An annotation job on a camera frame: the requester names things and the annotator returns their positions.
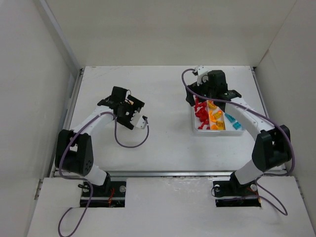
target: robotic arm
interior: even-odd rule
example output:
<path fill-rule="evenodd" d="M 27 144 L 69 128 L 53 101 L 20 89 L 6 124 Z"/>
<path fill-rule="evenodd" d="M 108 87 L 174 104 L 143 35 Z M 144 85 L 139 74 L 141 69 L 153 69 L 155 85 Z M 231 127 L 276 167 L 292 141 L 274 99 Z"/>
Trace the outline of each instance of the robotic arm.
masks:
<path fill-rule="evenodd" d="M 199 66 L 195 68 L 193 74 L 197 76 L 197 82 L 188 87 L 194 93 L 211 99 L 232 101 L 253 110 L 237 91 L 228 90 L 223 71 L 208 71 L 204 66 Z M 188 90 L 186 100 L 191 106 L 195 104 L 193 95 Z M 214 186 L 217 185 L 215 196 L 245 196 L 248 194 L 247 188 L 254 184 L 256 178 L 271 168 L 291 160 L 289 147 L 278 129 L 271 123 L 251 114 L 247 109 L 224 102 L 214 101 L 214 104 L 233 116 L 255 140 L 252 159 L 241 169 L 233 172 L 229 181 L 214 182 Z M 289 129 L 285 125 L 282 125 L 281 128 L 290 138 Z"/>
<path fill-rule="evenodd" d="M 76 173 L 89 180 L 93 185 L 106 186 L 106 184 L 109 183 L 109 174 L 94 164 L 91 137 L 95 133 L 101 131 L 102 127 L 113 121 L 113 115 L 116 116 L 118 123 L 131 130 L 134 127 L 141 129 L 146 127 L 147 117 L 141 116 L 139 113 L 142 107 L 144 107 L 145 103 L 131 95 L 126 97 L 127 92 L 127 89 L 114 86 L 112 94 L 109 97 L 101 100 L 97 104 L 97 107 L 92 112 L 92 114 L 88 116 L 81 124 L 79 124 L 73 130 L 62 130 L 59 133 L 55 159 L 56 167 L 59 167 L 63 152 L 73 136 L 97 115 L 100 115 L 104 112 L 109 112 L 108 114 L 99 116 L 84 130 L 84 132 L 82 132 L 77 137 L 73 146 L 67 152 L 62 164 L 63 170 Z"/>

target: white platform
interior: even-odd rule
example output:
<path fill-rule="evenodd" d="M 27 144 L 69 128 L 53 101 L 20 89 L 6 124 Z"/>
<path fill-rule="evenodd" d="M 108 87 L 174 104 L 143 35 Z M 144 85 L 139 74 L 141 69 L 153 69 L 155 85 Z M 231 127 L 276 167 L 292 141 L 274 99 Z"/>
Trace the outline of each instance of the white platform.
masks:
<path fill-rule="evenodd" d="M 148 116 L 150 135 L 137 149 L 125 149 L 114 140 L 114 123 L 93 139 L 93 152 L 102 169 L 126 171 L 230 171 L 251 159 L 254 141 L 248 132 L 241 137 L 194 136 L 191 108 L 181 73 L 190 66 L 86 67 L 71 128 L 94 110 L 96 103 L 112 92 L 113 86 L 132 91 L 145 102 L 141 113 Z M 260 113 L 264 113 L 249 66 L 216 66 L 226 74 L 229 88 L 237 90 Z M 191 73 L 186 81 L 196 80 Z M 130 131 L 119 126 L 118 138 L 127 145 L 144 139 L 145 130 Z"/>
<path fill-rule="evenodd" d="M 56 237 L 60 217 L 79 206 L 79 181 L 44 180 L 28 237 Z M 262 200 L 258 207 L 215 206 L 211 178 L 131 178 L 125 208 L 90 208 L 76 237 L 314 237 L 293 177 L 264 177 L 259 183 L 283 202 L 288 216 Z M 266 192 L 259 193 L 276 203 Z M 68 235 L 83 208 L 62 223 Z"/>

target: small plastic part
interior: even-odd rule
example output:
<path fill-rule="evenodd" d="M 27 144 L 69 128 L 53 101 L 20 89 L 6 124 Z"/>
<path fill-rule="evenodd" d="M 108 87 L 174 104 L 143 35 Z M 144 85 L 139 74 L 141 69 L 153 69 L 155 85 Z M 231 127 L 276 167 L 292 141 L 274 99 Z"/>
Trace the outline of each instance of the small plastic part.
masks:
<path fill-rule="evenodd" d="M 214 124 L 214 125 L 211 126 L 211 129 L 212 130 L 218 130 L 218 127 Z"/>
<path fill-rule="evenodd" d="M 195 112 L 195 115 L 199 118 L 200 122 L 208 120 L 208 112 L 206 111 L 205 107 L 200 108 L 199 111 Z"/>
<path fill-rule="evenodd" d="M 213 101 L 207 101 L 207 106 L 212 109 L 212 110 L 215 110 L 217 108 L 216 105 L 214 105 Z"/>
<path fill-rule="evenodd" d="M 225 114 L 225 116 L 229 120 L 229 122 L 231 122 L 231 123 L 236 121 L 236 119 L 233 116 L 230 116 L 229 114 Z"/>
<path fill-rule="evenodd" d="M 199 103 L 199 101 L 198 101 L 198 98 L 197 98 L 197 97 L 196 97 L 195 102 L 196 102 L 196 106 L 197 106 L 197 105 L 198 105 L 198 103 Z"/>
<path fill-rule="evenodd" d="M 205 125 L 207 125 L 207 124 L 209 124 L 209 121 L 207 120 L 207 121 L 204 121 L 203 123 L 202 123 L 202 125 L 200 126 L 200 127 L 198 127 L 198 129 L 203 129 L 203 127 L 205 126 Z"/>
<path fill-rule="evenodd" d="M 218 130 L 224 130 L 224 122 L 217 121 L 217 128 L 218 128 Z"/>
<path fill-rule="evenodd" d="M 219 112 L 216 112 L 213 116 L 214 118 L 219 119 L 222 115 Z"/>
<path fill-rule="evenodd" d="M 241 128 L 241 124 L 239 122 L 235 122 L 233 124 L 234 129 L 238 130 L 239 128 Z"/>
<path fill-rule="evenodd" d="M 213 115 L 211 115 L 211 121 L 212 122 L 217 122 L 217 119 Z"/>

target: cyan plastic piece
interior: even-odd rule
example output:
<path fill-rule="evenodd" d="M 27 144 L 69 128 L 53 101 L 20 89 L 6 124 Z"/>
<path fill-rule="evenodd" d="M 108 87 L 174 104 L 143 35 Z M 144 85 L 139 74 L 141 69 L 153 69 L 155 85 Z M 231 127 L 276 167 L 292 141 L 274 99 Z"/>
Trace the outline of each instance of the cyan plastic piece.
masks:
<path fill-rule="evenodd" d="M 233 123 L 236 121 L 236 119 L 233 116 L 230 116 L 229 114 L 225 113 L 226 118 L 228 118 L 229 122 Z"/>
<path fill-rule="evenodd" d="M 241 124 L 239 122 L 235 122 L 233 124 L 234 129 L 238 130 L 241 127 Z"/>

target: yellow plastic piece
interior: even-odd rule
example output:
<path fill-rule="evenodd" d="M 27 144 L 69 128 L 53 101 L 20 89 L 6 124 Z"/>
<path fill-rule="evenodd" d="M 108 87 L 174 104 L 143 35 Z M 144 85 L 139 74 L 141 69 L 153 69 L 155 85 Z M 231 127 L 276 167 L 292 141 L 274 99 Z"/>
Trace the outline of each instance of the yellow plastic piece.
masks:
<path fill-rule="evenodd" d="M 219 119 L 222 115 L 219 112 L 216 112 L 213 116 L 214 118 Z"/>
<path fill-rule="evenodd" d="M 211 109 L 211 110 L 215 110 L 217 108 L 216 105 L 214 105 L 213 101 L 207 101 L 207 106 Z"/>
<path fill-rule="evenodd" d="M 213 116 L 213 115 L 211 115 L 211 121 L 212 121 L 212 122 L 217 122 L 217 119 L 216 119 L 216 118 L 214 118 L 214 116 Z"/>
<path fill-rule="evenodd" d="M 224 122 L 217 121 L 217 128 L 218 128 L 218 130 L 224 130 Z"/>
<path fill-rule="evenodd" d="M 212 130 L 218 130 L 218 127 L 214 124 L 214 125 L 211 126 L 211 129 Z"/>

